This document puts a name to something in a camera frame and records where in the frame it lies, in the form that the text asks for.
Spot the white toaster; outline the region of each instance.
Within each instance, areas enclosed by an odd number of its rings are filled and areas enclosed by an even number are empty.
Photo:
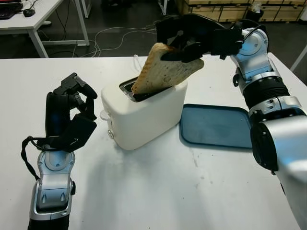
[[[182,113],[188,83],[159,93],[133,95],[137,78],[114,83],[101,91],[108,134],[125,150],[134,150],[175,126]]]

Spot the computer mouse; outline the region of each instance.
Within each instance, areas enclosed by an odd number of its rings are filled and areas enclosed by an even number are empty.
[[[24,10],[24,16],[27,17],[31,17],[35,14],[35,10],[34,9],[25,9]]]

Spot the robotic hand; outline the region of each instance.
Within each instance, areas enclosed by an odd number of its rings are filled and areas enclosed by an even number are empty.
[[[268,58],[265,27],[242,20],[230,29],[211,19],[187,14],[157,23],[157,40],[178,48],[165,61],[190,62],[204,53],[230,56],[237,66],[233,77],[249,108],[251,142],[256,162],[277,175],[301,229],[307,229],[307,113],[290,96]]]
[[[84,102],[79,93],[85,95]],[[46,137],[29,136],[22,143],[22,159],[35,177],[28,230],[67,230],[72,196],[76,184],[70,173],[75,162],[74,150],[85,145],[96,128],[94,120],[95,91],[76,73],[48,93],[46,100]],[[80,113],[71,120],[70,110]],[[40,177],[28,162],[25,147],[31,142],[41,150],[37,164]]]

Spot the floor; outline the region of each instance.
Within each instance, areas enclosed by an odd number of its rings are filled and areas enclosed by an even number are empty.
[[[89,19],[85,19],[87,32],[90,39],[94,39],[98,31],[111,27],[132,27],[144,28],[152,25],[154,21],[161,20],[161,9],[156,0],[133,0],[130,6],[114,8],[111,11],[104,11],[100,6],[100,0],[92,0],[92,11]],[[66,18],[66,39],[82,39],[82,33],[72,1],[64,0],[58,7],[58,14],[63,24]],[[176,7],[172,1],[169,4],[168,13],[176,14]],[[63,27],[56,15],[53,13],[50,18],[52,26],[43,28],[39,32],[42,40],[62,39],[64,36]],[[291,67],[298,55],[307,44],[307,25],[298,23],[265,23],[270,38],[270,52],[274,53],[287,67]],[[123,35],[131,32],[130,29],[111,29],[97,36],[97,43],[100,49],[117,48],[122,41]],[[114,50],[102,51],[101,57],[117,56],[146,56],[156,42],[156,35],[143,32],[132,32],[127,34],[122,45]],[[70,46],[47,46],[46,51],[51,58],[72,57],[75,45]],[[94,43],[89,47],[77,46],[75,57],[84,56],[95,51]],[[31,40],[25,34],[0,35],[0,58],[38,58],[38,54],[32,45]],[[295,70],[295,74],[307,84],[307,55]]]

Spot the metal frame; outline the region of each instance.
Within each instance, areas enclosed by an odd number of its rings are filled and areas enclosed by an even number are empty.
[[[88,5],[86,6],[85,0],[81,0],[81,4],[82,4],[82,7],[83,7],[84,17],[88,18],[90,13],[91,13],[92,2],[91,2],[91,0],[89,0]]]
[[[158,4],[159,4],[159,6],[162,10],[163,15],[166,15],[167,2],[168,2],[168,0],[164,0],[164,4],[162,5],[161,0],[158,0]]]
[[[307,45],[305,46],[305,48],[303,49],[302,53],[298,56],[296,61],[291,66],[290,70],[292,72],[296,69],[297,65],[301,62],[301,60],[303,59],[303,57],[305,56],[306,53],[307,53]]]
[[[83,19],[83,14],[82,14],[82,10],[81,10],[81,6],[80,6],[80,2],[79,0],[74,0],[75,4],[76,4],[76,9],[78,12],[78,16],[79,16],[79,20],[80,20],[80,25],[81,25],[81,29],[82,29],[82,33],[84,36],[84,40],[69,40],[69,41],[44,41],[42,42],[40,40],[40,37],[37,33],[37,30],[39,29],[39,27],[42,25],[42,23],[44,22],[44,20],[42,20],[41,23],[39,23],[38,25],[36,25],[35,28],[33,29],[11,29],[11,30],[3,30],[0,31],[0,35],[13,35],[13,34],[29,34],[39,56],[41,58],[48,58],[48,54],[44,48],[44,45],[48,46],[48,45],[69,45],[69,44],[77,44],[78,46],[89,46],[90,42],[88,40],[88,35],[87,35],[87,31],[86,31],[86,27],[85,27],[85,23],[84,23],[84,19]]]

